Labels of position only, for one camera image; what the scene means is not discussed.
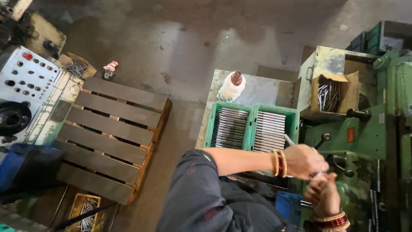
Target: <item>green lathe machine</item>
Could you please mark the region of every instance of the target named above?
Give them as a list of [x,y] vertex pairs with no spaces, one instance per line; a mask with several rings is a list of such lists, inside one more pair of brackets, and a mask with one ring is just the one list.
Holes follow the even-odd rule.
[[[382,21],[347,50],[318,46],[300,69],[297,109],[305,119],[300,142],[316,147],[329,171],[338,174],[341,207],[350,217],[351,231],[412,231],[411,28]],[[314,117],[312,79],[355,71],[358,109],[333,118]],[[302,194],[305,185],[293,180],[292,186]]]

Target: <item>concrete floor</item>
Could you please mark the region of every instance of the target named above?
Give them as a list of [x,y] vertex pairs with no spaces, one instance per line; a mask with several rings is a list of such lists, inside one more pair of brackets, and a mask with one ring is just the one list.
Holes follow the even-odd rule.
[[168,96],[170,119],[140,194],[112,231],[154,231],[171,174],[195,145],[213,70],[295,81],[305,46],[345,48],[380,20],[412,22],[409,0],[35,0],[64,51],[113,81]]

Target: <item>woman's arm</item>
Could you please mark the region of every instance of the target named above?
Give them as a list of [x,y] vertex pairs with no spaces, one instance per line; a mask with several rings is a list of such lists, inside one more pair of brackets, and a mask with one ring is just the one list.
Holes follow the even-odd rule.
[[[273,153],[248,152],[230,148],[204,148],[216,162],[219,176],[245,171],[274,169]],[[328,163],[315,149],[304,144],[294,145],[284,151],[288,175],[309,180],[311,173],[321,173],[329,169]]]

